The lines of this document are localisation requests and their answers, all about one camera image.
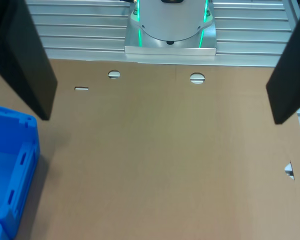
green led light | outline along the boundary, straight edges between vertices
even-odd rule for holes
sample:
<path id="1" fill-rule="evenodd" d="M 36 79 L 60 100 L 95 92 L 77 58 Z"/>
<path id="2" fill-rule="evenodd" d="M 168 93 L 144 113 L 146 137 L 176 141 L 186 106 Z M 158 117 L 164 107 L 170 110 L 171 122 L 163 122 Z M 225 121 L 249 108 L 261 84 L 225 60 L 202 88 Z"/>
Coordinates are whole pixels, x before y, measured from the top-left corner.
<path id="1" fill-rule="evenodd" d="M 205 30 L 202 30 L 202 34 L 201 34 L 201 39 L 200 39 L 200 44 L 199 44 L 199 48 L 201 48 L 202 45 L 202 41 L 204 40 L 204 34 L 205 34 Z"/>
<path id="2" fill-rule="evenodd" d="M 140 29 L 139 29 L 139 47 L 142 47 L 142 35 Z"/>
<path id="3" fill-rule="evenodd" d="M 140 21 L 140 0 L 137 0 L 136 1 L 136 16 L 137 16 L 137 19 L 138 19 L 138 22 Z"/>
<path id="4" fill-rule="evenodd" d="M 203 22 L 204 23 L 207 20 L 207 11 L 208 11 L 208 0 L 205 0 L 205 9 L 204 9 L 204 16 L 203 16 Z"/>

circular hole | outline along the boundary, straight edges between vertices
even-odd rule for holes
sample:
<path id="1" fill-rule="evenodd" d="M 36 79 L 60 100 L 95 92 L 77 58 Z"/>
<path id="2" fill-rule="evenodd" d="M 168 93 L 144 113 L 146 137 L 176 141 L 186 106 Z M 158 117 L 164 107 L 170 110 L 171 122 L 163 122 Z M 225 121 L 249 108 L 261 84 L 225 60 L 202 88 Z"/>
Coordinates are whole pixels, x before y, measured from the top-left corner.
<path id="1" fill-rule="evenodd" d="M 108 77 L 111 79 L 117 79 L 120 77 L 120 72 L 117 70 L 112 70 L 108 73 Z"/>
<path id="2" fill-rule="evenodd" d="M 205 80 L 206 80 L 205 76 L 200 72 L 195 72 L 190 76 L 190 81 L 193 84 L 203 84 Z"/>

crate handle slot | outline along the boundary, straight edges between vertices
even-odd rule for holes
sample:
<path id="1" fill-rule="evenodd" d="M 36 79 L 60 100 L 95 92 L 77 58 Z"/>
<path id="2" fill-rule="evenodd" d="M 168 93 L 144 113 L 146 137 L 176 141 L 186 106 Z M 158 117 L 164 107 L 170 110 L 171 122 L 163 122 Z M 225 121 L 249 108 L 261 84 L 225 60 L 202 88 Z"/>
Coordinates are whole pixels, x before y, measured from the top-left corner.
<path id="1" fill-rule="evenodd" d="M 10 196 L 9 196 L 9 199 L 8 199 L 8 204 L 9 205 L 11 204 L 11 201 L 12 201 L 12 198 L 14 197 L 14 194 L 15 194 L 15 190 L 11 190 Z"/>
<path id="2" fill-rule="evenodd" d="M 23 165 L 24 164 L 24 162 L 25 162 L 25 159 L 26 159 L 26 153 L 24 153 L 23 155 L 22 155 L 22 158 L 21 158 L 21 161 L 20 161 L 20 165 Z"/>

black panel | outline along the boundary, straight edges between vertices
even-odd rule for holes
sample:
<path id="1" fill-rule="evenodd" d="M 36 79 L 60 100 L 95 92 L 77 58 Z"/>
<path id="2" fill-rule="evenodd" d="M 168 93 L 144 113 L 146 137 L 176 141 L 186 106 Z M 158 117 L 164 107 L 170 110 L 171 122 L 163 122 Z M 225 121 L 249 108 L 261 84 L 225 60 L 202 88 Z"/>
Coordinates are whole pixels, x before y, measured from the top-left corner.
<path id="1" fill-rule="evenodd" d="M 266 85 L 274 122 L 284 123 L 300 108 L 300 20 Z"/>
<path id="2" fill-rule="evenodd" d="M 57 80 L 24 0 L 0 0 L 0 75 L 43 120 Z"/>

cardboard sheet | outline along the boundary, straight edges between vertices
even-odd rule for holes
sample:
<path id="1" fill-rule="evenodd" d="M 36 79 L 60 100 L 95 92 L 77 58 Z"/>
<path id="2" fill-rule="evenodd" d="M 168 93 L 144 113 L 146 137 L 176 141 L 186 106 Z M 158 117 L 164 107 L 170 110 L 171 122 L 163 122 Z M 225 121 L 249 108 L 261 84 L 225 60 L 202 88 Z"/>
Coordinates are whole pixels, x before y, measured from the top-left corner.
<path id="1" fill-rule="evenodd" d="M 52 66 L 17 240 L 300 240 L 300 127 L 273 122 L 271 68 Z M 1 78 L 0 106 L 34 114 Z"/>

